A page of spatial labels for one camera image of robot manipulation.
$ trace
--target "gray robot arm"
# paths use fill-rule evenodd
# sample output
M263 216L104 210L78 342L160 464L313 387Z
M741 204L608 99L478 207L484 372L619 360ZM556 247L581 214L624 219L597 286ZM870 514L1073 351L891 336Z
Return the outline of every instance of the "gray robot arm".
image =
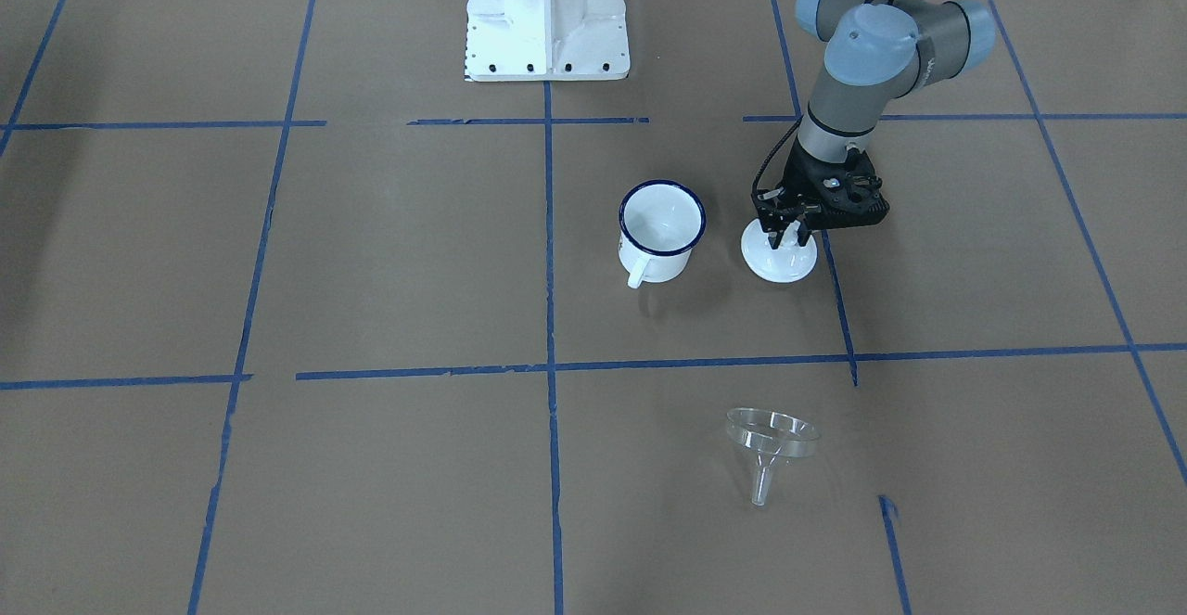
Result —
M881 222L890 208L865 145L887 103L973 69L997 36L976 1L796 0L795 15L827 47L783 179L755 183L772 248L792 224L802 247L814 230Z

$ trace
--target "blue tape line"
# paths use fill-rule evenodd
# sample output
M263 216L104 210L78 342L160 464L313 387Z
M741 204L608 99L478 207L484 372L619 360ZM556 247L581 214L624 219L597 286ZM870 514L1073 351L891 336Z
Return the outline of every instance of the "blue tape line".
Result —
M344 372L300 372L298 381L341 381L344 379L414 379L420 375L529 374L545 372L546 364L491 364L478 367L418 367L414 369L357 369Z
M967 113L967 115L882 115L882 121L1034 121L1035 115L1021 113Z
M12 116L8 116L8 128L5 128L4 137L0 138L0 156L4 156L4 151L8 148L8 140L12 139L12 126L17 125L20 110L25 108L25 100L28 99L30 88L33 88L33 78L37 77L37 69L42 65L42 58L45 57L45 49L50 45L50 37L53 36L53 28L58 26L58 19L62 15L65 4L66 0L58 0L58 4L53 7L53 14L50 15L50 24L45 27L45 34L42 36L42 44L37 45L37 53L33 53L33 63L28 66L28 74L25 74L25 83L21 83L20 95L17 96L17 104L12 108Z
M1061 121L1157 121L1157 120L1181 120L1187 118L1187 113L1064 113L1053 115L1045 113L1046 120ZM954 113L954 115L882 115L880 121L1033 121L1033 113ZM798 120L793 115L747 115L742 116L745 123L789 123Z
M897 362L906 360L970 360L988 357L1035 357L1045 354L1122 354L1128 345L1039 345L1032 349L975 349L951 351L915 353L865 353L856 354L861 362Z
M1187 342L1174 343L1174 344L1134 344L1134 348L1136 348L1140 351L1150 351L1150 353L1187 351Z
M688 360L620 360L602 362L559 362L557 372L597 372L608 369L683 369L693 367L755 367L762 364L815 364L849 362L848 354L788 354L769 357L715 357Z
M138 386L185 386L249 381L250 374L135 375L131 379L56 379L47 381L0 381L0 391L52 391L63 388L129 388Z
M552 83L544 83L544 196L546 232L545 245L545 289L547 297L547 350L548 350L548 461L552 476L552 602L556 615L565 611L565 570L561 557L560 534L560 436L557 420L557 313L554 302L554 256L556 230L553 229L552 195Z
M418 118L407 125L633 125L650 123L648 116L586 118Z
M894 533L894 520L899 518L899 508L886 495L878 495L882 508L882 526L887 532L887 545L890 547L890 562L894 564L894 579L899 585L899 602L902 603L902 615L910 615L910 596L907 594L907 579L902 572L902 559L899 557L899 539Z
M1157 121L1180 120L1187 118L1187 113L1045 113L1042 116L1053 121Z
M792 110L800 116L800 95L796 94L795 74L792 70L792 53L787 50L787 34L783 32L783 15L779 12L779 0L770 0L770 11L775 14L775 31L779 32L779 49L783 52L783 70L787 72L787 87L792 91Z
M745 123L793 123L800 120L799 115L747 115L742 116Z
M542 118L418 118L407 125L544 125Z
M284 170L285 153L288 146L288 132L292 129L293 110L297 107L297 90L300 85L301 66L305 63L305 47L309 45L309 32L313 25L313 7L317 0L309 0L305 7L305 24L301 26L300 42L297 45L297 62L293 65L292 84L288 87L288 104L285 107L285 125L280 128L280 145L277 148L277 163L272 167L272 184L268 188L268 204L264 213L264 226L260 229L260 246L255 252L255 270L252 273L252 289L247 294L247 310L243 313L243 332L240 337L239 354L235 357L235 374L243 373L247 361L247 345L252 336L252 321L255 316L255 302L260 293L260 278L264 275L264 260L267 255L268 235L272 230L272 213L277 205L277 189L280 185L280 172ZM218 477L215 486L210 488L210 499L207 502L207 519L202 530L202 544L198 549L198 560L193 569L193 585L190 589L190 603L186 609L188 615L197 615L198 602L202 597L202 581L205 577L207 559L210 554L210 539L214 534L215 518L218 512L218 496L222 492L223 474L227 468L227 454L230 449L231 424L235 416L235 407L239 404L240 381L236 379L230 383L230 392L227 395L227 413L223 417L222 442L218 450Z
M1141 375L1142 386L1145 388L1145 397L1149 398L1150 406L1154 407L1154 416L1159 419L1159 427L1162 429L1162 436L1167 438L1167 445L1170 446L1170 455L1175 459L1175 467L1179 467L1179 476L1182 478L1183 484L1187 484L1187 462L1183 461L1183 454L1179 448L1179 442L1175 440L1174 430L1170 429L1170 423L1167 421L1167 414L1162 410L1162 401L1159 400L1159 394L1154 391L1150 375L1145 372L1145 363L1142 362L1142 356L1136 348L1132 349L1131 356L1134 366L1137 367L1137 375Z
M120 123L18 123L12 129L191 129L283 128L285 121L120 121ZM292 121L293 128L319 128L326 120Z
M1092 256L1092 264L1096 266L1097 275L1100 278L1100 284L1104 286L1105 294L1109 297L1109 303L1117 318L1117 324L1121 328L1122 336L1125 338L1125 344L1128 345L1134 359L1134 364L1137 367L1137 372L1142 378L1142 383L1145 387L1145 394L1150 399L1150 405L1154 407L1154 413L1159 419L1159 425L1162 427L1162 435L1166 437L1167 445L1170 448L1170 454L1174 455L1175 464L1179 467L1179 475L1182 478L1183 484L1187 484L1187 462L1183 461L1182 450L1179 449L1179 442L1175 439L1175 435L1170 430L1170 424L1166 419L1166 413L1162 411L1162 404L1159 401L1157 392L1154 391L1149 375L1145 374L1145 364L1142 362L1142 355L1138 351L1137 345L1134 343L1134 336L1129 330L1129 324L1125 322L1125 316L1122 313L1121 303L1117 300L1113 286L1109 280L1109 275L1105 273L1100 254L1097 252L1097 247L1092 242L1092 235L1088 232L1087 223L1084 221L1084 214L1080 213L1080 204L1078 204L1075 196L1072 192L1072 183L1069 183L1067 175L1064 172L1064 163L1060 161L1059 154L1055 151L1055 142L1052 141L1050 132L1047 129L1045 116L1039 110L1039 102L1035 100L1034 90L1030 88L1030 82L1027 80L1027 75L1022 71L1022 62L1018 61L1018 53L1014 49L1010 37L1005 33L1005 24L1002 23L1002 15L998 14L997 4L994 2L994 0L985 1L989 2L989 9L992 12L994 19L997 20L997 30L1002 34L1002 42L1004 43L1005 49L1009 50L1010 61L1014 62L1014 69L1017 70L1018 78L1022 82L1022 90L1026 91L1027 100L1030 102L1030 109L1035 113L1035 121L1039 123L1039 131L1042 132L1043 142L1047 145L1047 153L1050 154L1052 163L1055 164L1055 172L1059 175L1059 183L1064 186L1064 194L1067 197L1068 205L1072 208L1072 214L1075 217L1075 224L1080 227L1080 235L1084 237L1084 243L1088 248L1088 254Z
M1187 344L1144 344L1149 351L1182 351ZM819 364L819 362L895 362L912 360L971 360L996 357L1064 356L1065 354L1124 354L1130 348L1118 345L1036 345L1026 349L973 349L947 351L855 353L855 354L788 354L762 357L707 357L686 360L614 360L594 362L553 362L557 372L605 372L616 369L684 369L698 367L760 367L767 364ZM329 381L342 379L404 379L417 375L480 375L531 374L548 370L547 362L538 364L491 364L480 367L420 367L408 369L356 369L338 372L303 372L298 381Z
M849 316L845 313L845 297L840 293L840 278L837 275L837 264L832 256L832 245L829 242L829 232L820 232L820 240L824 242L824 256L829 262L829 273L832 275L832 294L837 298L837 318L840 321L840 336L845 340L845 354L849 357L849 375L852 375L853 387L857 387L857 359L853 357L853 338L849 332Z

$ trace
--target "clear plastic funnel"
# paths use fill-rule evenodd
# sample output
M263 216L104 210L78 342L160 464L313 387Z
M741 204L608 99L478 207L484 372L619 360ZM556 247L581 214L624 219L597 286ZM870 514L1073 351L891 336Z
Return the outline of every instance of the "clear plastic funnel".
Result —
M732 408L725 413L725 433L755 454L750 493L750 502L755 506L767 503L775 467L815 455L820 432L810 421L761 408Z

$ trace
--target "mug rim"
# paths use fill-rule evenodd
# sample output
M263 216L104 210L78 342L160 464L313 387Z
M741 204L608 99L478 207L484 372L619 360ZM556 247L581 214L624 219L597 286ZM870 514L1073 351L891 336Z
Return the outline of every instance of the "mug rim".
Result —
M692 198L693 204L697 205L697 210L700 214L700 229L697 232L696 237L693 237L691 240L691 242L687 242L683 247L674 248L674 251L671 251L671 252L660 252L660 251L655 251L655 248L648 248L648 247L642 246L641 243L639 243L639 240L634 239L630 235L630 232L627 230L627 218L626 218L627 202L630 202L630 198L636 192L640 192L640 191L642 191L642 189L647 189L649 186L672 186L672 188L679 189L680 191L683 191L684 194L686 194L686 196L688 196L688 197ZM622 232L622 235L631 243L633 247L639 248L639 251L645 252L647 254L650 254L653 256L678 256L678 255L687 252L688 248L696 247L697 242L699 242L702 235L705 234L705 222L706 222L706 218L705 218L705 205L700 204L700 198L697 197L697 194L692 192L691 189L688 189L687 186L685 186L685 184L678 183L678 180L671 180L671 179L649 179L649 180L643 180L643 183L641 183L639 186L635 186L634 189L631 189L627 194L627 197L623 197L622 202L620 202L620 204L618 204L618 232Z

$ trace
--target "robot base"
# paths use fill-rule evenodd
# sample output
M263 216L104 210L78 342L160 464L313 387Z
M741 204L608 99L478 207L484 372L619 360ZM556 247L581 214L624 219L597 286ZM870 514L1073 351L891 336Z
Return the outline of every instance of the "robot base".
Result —
M742 232L742 258L751 272L767 281L791 284L807 277L815 267L815 239L810 237L805 247L799 247L794 232L788 232L779 248L772 248L758 218L754 218Z
M471 82L623 78L630 70L623 0L469 0Z

